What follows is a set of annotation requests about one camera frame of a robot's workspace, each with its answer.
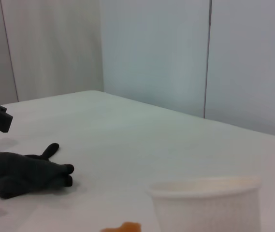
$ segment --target orange food piece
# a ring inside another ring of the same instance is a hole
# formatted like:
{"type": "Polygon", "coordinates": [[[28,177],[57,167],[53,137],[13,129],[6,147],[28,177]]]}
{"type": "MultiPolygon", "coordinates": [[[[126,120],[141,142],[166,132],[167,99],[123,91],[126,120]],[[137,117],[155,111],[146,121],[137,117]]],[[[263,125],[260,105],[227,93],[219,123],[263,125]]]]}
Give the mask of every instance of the orange food piece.
{"type": "Polygon", "coordinates": [[[142,232],[141,224],[133,222],[125,222],[121,227],[115,229],[104,229],[101,232],[142,232]]]}

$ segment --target cup rim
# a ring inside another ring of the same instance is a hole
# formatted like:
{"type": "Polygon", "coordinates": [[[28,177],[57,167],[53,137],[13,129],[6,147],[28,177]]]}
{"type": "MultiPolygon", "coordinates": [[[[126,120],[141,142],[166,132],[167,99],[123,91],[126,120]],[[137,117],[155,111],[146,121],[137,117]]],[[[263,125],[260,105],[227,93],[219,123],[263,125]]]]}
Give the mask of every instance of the cup rim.
{"type": "Polygon", "coordinates": [[[234,176],[234,177],[203,177],[193,178],[183,181],[165,181],[157,182],[149,186],[147,193],[152,198],[209,198],[241,194],[261,187],[261,179],[257,176],[234,176]],[[235,185],[233,188],[221,188],[214,190],[169,190],[170,185],[192,185],[194,183],[207,183],[207,182],[243,182],[245,184],[235,185]]]}

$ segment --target black plush animal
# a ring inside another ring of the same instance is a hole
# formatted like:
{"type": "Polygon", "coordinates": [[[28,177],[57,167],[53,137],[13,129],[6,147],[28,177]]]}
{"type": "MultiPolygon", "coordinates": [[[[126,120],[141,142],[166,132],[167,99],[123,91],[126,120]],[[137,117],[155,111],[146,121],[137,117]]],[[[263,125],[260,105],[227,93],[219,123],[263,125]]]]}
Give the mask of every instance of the black plush animal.
{"type": "Polygon", "coordinates": [[[59,144],[51,144],[40,156],[0,152],[0,197],[72,186],[74,166],[49,161],[58,149],[59,144]]]}

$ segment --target white cup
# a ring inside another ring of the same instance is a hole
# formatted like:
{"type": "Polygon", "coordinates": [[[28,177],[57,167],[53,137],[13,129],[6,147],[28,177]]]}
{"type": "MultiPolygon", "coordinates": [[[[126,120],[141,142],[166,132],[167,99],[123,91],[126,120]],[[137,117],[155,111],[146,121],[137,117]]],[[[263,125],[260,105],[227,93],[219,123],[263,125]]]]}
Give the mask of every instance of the white cup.
{"type": "Polygon", "coordinates": [[[260,232],[255,177],[214,177],[150,186],[162,232],[260,232]]]}

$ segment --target table surface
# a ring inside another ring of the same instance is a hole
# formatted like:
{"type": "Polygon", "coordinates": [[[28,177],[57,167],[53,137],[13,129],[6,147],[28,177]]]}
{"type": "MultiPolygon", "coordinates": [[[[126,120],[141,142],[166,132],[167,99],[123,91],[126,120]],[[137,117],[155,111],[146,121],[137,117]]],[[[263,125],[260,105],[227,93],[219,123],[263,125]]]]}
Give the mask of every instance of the table surface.
{"type": "Polygon", "coordinates": [[[263,232],[275,232],[275,136],[87,91],[6,105],[0,151],[72,163],[74,185],[0,200],[0,232],[98,232],[140,222],[158,232],[145,188],[155,181],[260,175],[263,232]]]}

